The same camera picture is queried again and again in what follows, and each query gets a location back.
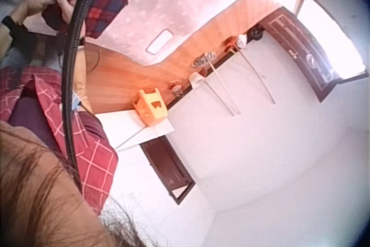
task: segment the wooden window frame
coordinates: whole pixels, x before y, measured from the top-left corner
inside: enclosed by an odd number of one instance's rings
[[[145,144],[147,142],[144,142],[144,143],[141,143],[140,144],[140,147],[142,148],[146,158],[149,160],[149,163],[150,165],[153,167],[154,171],[156,172],[157,176],[159,177],[159,179],[161,180],[162,184],[164,185],[164,187],[167,189],[169,195],[175,200],[175,202],[180,205],[181,202],[185,199],[185,197],[188,195],[188,193],[191,191],[191,189],[195,186],[195,181],[193,180],[193,178],[191,177],[191,175],[189,174],[189,172],[186,170],[184,164],[181,162],[179,156],[177,155],[177,153],[175,152],[175,150],[173,149],[171,143],[168,141],[167,137],[166,136],[161,136],[161,137],[158,137],[158,138],[155,138],[155,139],[152,139],[150,141],[162,141],[162,143],[164,144],[164,146],[166,147],[166,149],[168,150],[168,153],[170,154],[170,158],[172,159],[174,165],[178,168],[178,170],[184,175],[184,177],[186,178],[186,180],[188,181],[188,185],[187,187],[185,188],[185,190],[181,193],[180,196],[176,197],[174,195],[174,193],[172,192],[173,188],[171,188],[165,181],[165,179],[162,177],[162,174],[160,172],[160,170],[157,168],[156,164],[154,163],[152,157],[151,157],[151,154],[147,151],[147,149],[145,148]]]

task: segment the hand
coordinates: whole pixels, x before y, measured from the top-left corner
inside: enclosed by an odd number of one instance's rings
[[[26,0],[24,5],[27,10],[27,17],[42,12],[48,5],[54,4],[55,0]]]
[[[48,5],[54,3],[54,0],[25,0],[11,12],[10,16],[15,23],[22,25],[27,17],[42,12]]]
[[[67,24],[71,22],[73,10],[76,5],[76,1],[77,0],[57,0],[57,3],[60,9],[62,10],[62,18]],[[85,36],[85,32],[86,32],[86,26],[85,26],[85,23],[83,23],[82,29],[81,29],[81,37]]]

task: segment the plaid cap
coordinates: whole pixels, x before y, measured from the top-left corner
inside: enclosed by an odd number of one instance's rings
[[[98,38],[127,4],[128,0],[92,0],[86,17],[86,37]],[[67,24],[57,3],[48,6],[42,17],[52,29],[66,32]]]

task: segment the red plaid shirt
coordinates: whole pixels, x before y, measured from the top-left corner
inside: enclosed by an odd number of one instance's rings
[[[92,0],[85,20],[86,37],[98,38],[126,5],[128,0]],[[42,17],[54,30],[66,31],[67,24],[57,3],[49,5],[42,12]]]
[[[20,78],[12,90],[14,79]],[[8,121],[24,88],[35,90],[47,122],[64,157],[67,158],[62,126],[61,75],[45,67],[25,67],[21,76],[16,68],[1,70],[0,120]],[[72,119],[77,166],[84,199],[99,215],[109,195],[118,157],[105,140],[88,132],[77,112]]]

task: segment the white wall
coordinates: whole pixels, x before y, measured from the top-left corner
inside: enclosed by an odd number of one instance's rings
[[[349,130],[293,183],[217,214],[203,247],[350,247],[368,216],[369,133]]]
[[[169,111],[175,131],[168,138],[216,211],[291,182],[333,148],[348,126],[369,127],[369,79],[337,86],[319,103],[297,65],[268,34],[243,52],[276,105],[238,54],[218,72],[241,115],[232,117],[205,85]],[[217,77],[207,80],[227,100]]]
[[[145,238],[160,246],[199,247],[213,222],[215,212],[195,187],[177,205],[149,165],[140,146],[118,152],[119,163],[110,191],[134,218]],[[108,199],[104,211],[116,209]]]
[[[369,63],[370,15],[368,0],[318,0],[353,41],[364,62]]]

